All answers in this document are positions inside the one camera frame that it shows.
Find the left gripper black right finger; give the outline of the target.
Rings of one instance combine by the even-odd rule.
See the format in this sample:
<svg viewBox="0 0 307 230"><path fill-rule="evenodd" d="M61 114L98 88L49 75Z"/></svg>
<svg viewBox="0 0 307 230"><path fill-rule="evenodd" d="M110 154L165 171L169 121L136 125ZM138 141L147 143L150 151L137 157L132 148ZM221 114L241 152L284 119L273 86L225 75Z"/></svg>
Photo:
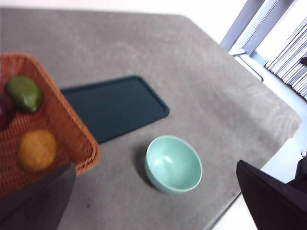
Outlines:
<svg viewBox="0 0 307 230"><path fill-rule="evenodd" d="M239 186L259 230L307 228L307 161L297 164L295 178L283 183L249 163L236 165Z"/></svg>

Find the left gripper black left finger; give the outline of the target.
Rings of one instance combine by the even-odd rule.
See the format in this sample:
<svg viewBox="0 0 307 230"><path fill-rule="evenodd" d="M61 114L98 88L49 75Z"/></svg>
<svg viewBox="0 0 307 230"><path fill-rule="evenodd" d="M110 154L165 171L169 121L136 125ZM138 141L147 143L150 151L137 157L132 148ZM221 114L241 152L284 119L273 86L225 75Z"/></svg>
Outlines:
<svg viewBox="0 0 307 230"><path fill-rule="evenodd" d="M56 230L75 183L73 163L0 200L2 230Z"/></svg>

